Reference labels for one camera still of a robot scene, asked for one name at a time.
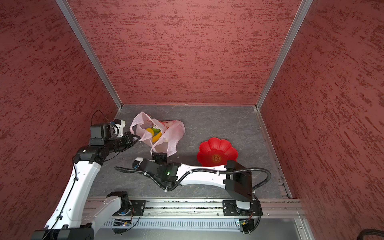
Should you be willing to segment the pink plastic bag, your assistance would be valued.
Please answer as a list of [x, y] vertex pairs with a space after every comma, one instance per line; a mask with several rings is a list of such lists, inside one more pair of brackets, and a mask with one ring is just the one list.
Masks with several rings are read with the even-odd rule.
[[[155, 143], [147, 128], [160, 129], [162, 136]], [[177, 144], [185, 134], [185, 126], [179, 120], [159, 121], [150, 115], [140, 112], [130, 125], [130, 132], [141, 137], [140, 142], [149, 146], [150, 153], [167, 153], [172, 156], [177, 153]]]

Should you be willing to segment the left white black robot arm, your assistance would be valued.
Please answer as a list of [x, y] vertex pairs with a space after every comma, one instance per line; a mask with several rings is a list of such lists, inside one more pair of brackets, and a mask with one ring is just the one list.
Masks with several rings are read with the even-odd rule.
[[92, 240], [104, 223], [114, 214], [133, 218], [134, 208], [127, 192], [112, 192], [88, 216], [83, 211], [91, 186], [111, 153], [121, 153], [133, 147], [140, 137], [130, 132], [101, 145], [82, 147], [73, 159], [67, 187], [56, 210], [43, 230], [34, 231], [32, 240]]

